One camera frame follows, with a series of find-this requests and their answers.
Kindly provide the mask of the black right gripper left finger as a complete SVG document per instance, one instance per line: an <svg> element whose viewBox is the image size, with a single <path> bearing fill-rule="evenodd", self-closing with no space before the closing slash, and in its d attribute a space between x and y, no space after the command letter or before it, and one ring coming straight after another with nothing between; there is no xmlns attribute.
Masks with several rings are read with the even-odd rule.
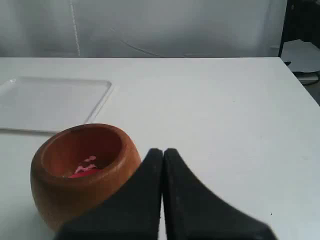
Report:
<svg viewBox="0 0 320 240"><path fill-rule="evenodd" d="M156 240L162 202L163 152L151 148L111 197L65 223L58 240Z"/></svg>

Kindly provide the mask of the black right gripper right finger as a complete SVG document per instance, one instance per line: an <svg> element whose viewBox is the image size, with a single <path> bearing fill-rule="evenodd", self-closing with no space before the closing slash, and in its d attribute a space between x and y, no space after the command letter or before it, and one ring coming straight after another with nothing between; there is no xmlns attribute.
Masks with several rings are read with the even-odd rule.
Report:
<svg viewBox="0 0 320 240"><path fill-rule="evenodd" d="M174 148L163 155L162 196L169 240L275 240L271 228L209 190Z"/></svg>

